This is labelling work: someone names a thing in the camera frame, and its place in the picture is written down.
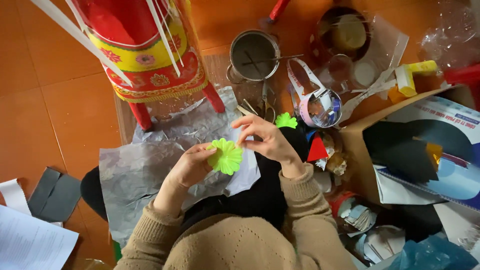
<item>blue plastic bag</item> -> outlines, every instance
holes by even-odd
[[[431,235],[420,243],[407,241],[388,270],[471,270],[477,264],[462,247]]]

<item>woman's hand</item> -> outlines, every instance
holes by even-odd
[[[216,152],[216,148],[205,150],[210,145],[211,143],[194,145],[185,151],[165,181],[174,181],[189,188],[203,180],[212,170],[207,159]]]
[[[180,214],[188,188],[203,180],[212,170],[207,159],[216,152],[216,148],[205,150],[210,145],[210,143],[195,145],[183,153],[163,181],[153,202],[156,211],[174,217]]]
[[[232,123],[233,128],[240,126],[242,126],[242,132],[237,145],[258,152],[270,160],[280,162],[283,175],[287,178],[295,178],[305,173],[305,167],[300,157],[274,124],[256,115],[247,115]],[[263,141],[245,140],[252,135],[261,137]]]

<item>red paper triangle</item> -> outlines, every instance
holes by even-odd
[[[318,135],[318,132],[316,132],[313,136],[312,146],[310,147],[310,152],[308,153],[307,162],[320,160],[323,158],[328,158],[327,150],[325,149],[320,135]]]

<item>paper cutout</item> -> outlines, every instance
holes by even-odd
[[[217,148],[216,153],[208,158],[208,164],[214,171],[221,171],[224,174],[233,175],[240,169],[242,162],[242,148],[235,147],[233,141],[227,141],[224,138],[214,140],[212,145],[206,149]]]
[[[325,149],[322,138],[318,135],[318,132],[315,133],[312,141],[312,146],[310,147],[310,152],[308,153],[307,162],[320,160],[323,158],[328,158],[327,150]]]
[[[287,126],[291,128],[296,128],[298,123],[296,118],[290,117],[290,114],[288,112],[285,112],[276,117],[275,125],[277,127]]]

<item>green paper flower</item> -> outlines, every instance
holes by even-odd
[[[291,118],[288,112],[282,113],[276,117],[275,124],[277,127],[288,126],[296,128],[298,123],[297,119]]]
[[[216,153],[208,158],[208,165],[212,166],[214,171],[221,171],[224,174],[233,175],[240,169],[242,162],[242,148],[235,147],[233,141],[227,141],[221,138],[214,140],[212,145],[206,149],[216,148]]]

